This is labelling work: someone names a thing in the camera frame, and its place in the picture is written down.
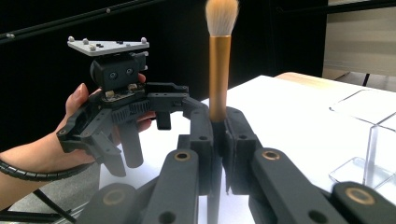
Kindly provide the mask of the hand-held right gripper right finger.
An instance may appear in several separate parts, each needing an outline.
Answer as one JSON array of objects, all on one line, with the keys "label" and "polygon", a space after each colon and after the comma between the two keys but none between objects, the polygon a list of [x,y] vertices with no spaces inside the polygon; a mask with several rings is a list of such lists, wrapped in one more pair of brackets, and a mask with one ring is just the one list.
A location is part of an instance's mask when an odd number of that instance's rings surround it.
[{"label": "hand-held right gripper right finger", "polygon": [[260,140],[242,111],[228,107],[225,120],[226,147],[222,165],[226,175],[226,190],[235,195],[249,195],[252,173],[250,164]]}]

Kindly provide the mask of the clear acrylic organizer box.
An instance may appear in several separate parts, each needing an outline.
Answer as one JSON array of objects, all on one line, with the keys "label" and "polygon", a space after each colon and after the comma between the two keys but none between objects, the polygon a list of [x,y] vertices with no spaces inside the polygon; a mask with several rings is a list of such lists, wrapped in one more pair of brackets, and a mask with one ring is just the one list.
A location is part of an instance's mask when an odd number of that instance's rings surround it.
[{"label": "clear acrylic organizer box", "polygon": [[378,189],[396,175],[396,93],[359,90],[329,109],[362,124],[365,149],[329,173],[334,182],[353,181]]}]

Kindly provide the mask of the gold handled powder brush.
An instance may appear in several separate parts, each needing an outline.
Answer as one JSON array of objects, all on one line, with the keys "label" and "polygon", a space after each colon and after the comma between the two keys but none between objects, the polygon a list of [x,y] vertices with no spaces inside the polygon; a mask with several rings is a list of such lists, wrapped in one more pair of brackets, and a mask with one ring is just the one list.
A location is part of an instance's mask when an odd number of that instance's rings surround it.
[{"label": "gold handled powder brush", "polygon": [[207,224],[219,220],[223,147],[229,83],[232,32],[239,13],[238,0],[207,0],[205,18],[209,32],[209,119],[213,129],[212,190],[207,196]]}]

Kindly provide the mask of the black metal stand bar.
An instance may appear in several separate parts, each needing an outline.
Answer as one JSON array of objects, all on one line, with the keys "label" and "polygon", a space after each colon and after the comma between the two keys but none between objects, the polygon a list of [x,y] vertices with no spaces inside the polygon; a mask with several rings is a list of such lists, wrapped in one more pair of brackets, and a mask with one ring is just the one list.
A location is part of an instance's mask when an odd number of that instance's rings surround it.
[{"label": "black metal stand bar", "polygon": [[48,223],[60,219],[58,214],[1,211],[0,221]]}]

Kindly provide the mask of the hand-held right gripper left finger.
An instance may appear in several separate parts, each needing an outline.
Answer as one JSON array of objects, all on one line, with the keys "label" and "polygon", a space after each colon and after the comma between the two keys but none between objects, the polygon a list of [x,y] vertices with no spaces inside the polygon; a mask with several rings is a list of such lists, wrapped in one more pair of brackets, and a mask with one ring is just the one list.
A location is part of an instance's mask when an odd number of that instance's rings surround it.
[{"label": "hand-held right gripper left finger", "polygon": [[212,189],[213,130],[208,111],[194,109],[190,114],[190,133],[178,137],[177,149],[190,149],[198,155],[199,194],[208,195]]}]

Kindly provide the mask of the black curtain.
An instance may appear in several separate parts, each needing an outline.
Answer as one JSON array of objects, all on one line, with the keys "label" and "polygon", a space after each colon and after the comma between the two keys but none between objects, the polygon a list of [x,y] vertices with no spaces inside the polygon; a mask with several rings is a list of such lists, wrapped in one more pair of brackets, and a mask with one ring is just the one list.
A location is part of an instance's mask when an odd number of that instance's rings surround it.
[{"label": "black curtain", "polygon": [[[328,0],[239,0],[233,29],[230,83],[293,71],[319,76]],[[91,58],[67,46],[78,39],[150,43],[151,82],[187,85],[195,99],[208,95],[205,0],[162,0],[91,21],[0,44],[0,151],[52,132],[64,102],[90,77]]]}]

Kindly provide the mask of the black metal rail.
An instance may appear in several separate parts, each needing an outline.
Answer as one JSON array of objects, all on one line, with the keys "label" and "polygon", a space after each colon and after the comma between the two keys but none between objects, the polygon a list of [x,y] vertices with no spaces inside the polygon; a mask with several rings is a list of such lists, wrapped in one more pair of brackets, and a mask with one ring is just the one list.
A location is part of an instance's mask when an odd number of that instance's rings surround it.
[{"label": "black metal rail", "polygon": [[0,34],[0,44],[30,36],[41,35],[87,21],[94,21],[128,10],[149,6],[161,1],[162,0],[127,0],[125,2],[121,2],[121,0],[50,0],[51,3],[54,3],[54,6],[47,9],[43,7],[34,9],[33,6],[28,7],[26,4],[22,4],[23,7],[27,7],[29,12],[29,15],[23,16],[26,20],[32,19],[33,16],[44,15],[45,13],[52,13],[59,16],[69,11],[71,15],[68,17],[62,16],[57,20],[50,20],[21,29],[3,32]]},{"label": "black metal rail", "polygon": [[306,7],[296,9],[285,9],[283,7],[276,7],[276,12],[284,15],[297,14],[333,14],[351,11],[378,9],[386,7],[396,7],[396,0],[359,0],[352,2],[336,3],[320,7]]}]

